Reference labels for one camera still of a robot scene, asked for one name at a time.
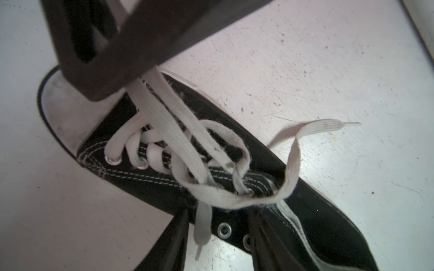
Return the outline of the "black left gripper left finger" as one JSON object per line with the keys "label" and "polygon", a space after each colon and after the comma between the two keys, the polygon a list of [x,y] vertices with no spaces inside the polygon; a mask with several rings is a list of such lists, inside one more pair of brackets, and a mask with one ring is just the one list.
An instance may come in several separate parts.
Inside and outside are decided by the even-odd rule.
{"label": "black left gripper left finger", "polygon": [[189,215],[179,211],[135,271],[183,271],[188,241]]}

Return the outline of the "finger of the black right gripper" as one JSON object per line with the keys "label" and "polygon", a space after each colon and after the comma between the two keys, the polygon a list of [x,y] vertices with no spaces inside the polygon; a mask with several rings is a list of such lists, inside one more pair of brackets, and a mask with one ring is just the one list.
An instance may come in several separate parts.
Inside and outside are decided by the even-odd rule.
{"label": "finger of the black right gripper", "polygon": [[114,94],[265,1],[42,1],[59,67],[84,97]]}

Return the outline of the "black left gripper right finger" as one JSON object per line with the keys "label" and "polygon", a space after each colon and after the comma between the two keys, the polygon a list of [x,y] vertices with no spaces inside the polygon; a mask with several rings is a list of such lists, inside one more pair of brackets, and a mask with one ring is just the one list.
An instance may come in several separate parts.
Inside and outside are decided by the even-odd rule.
{"label": "black left gripper right finger", "polygon": [[258,211],[249,212],[248,226],[255,271],[304,270]]}

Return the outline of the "black sneaker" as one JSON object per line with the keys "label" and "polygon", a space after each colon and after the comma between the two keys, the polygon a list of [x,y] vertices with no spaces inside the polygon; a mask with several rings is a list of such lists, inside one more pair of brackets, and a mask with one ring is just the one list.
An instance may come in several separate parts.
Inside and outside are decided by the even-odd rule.
{"label": "black sneaker", "polygon": [[282,162],[217,104],[168,73],[152,70],[99,102],[55,67],[38,90],[48,130],[78,164],[174,216],[187,210],[201,256],[212,236],[252,256],[248,218],[258,211],[303,271],[375,271],[354,223],[300,179],[303,138],[339,131],[340,120],[290,126]]}

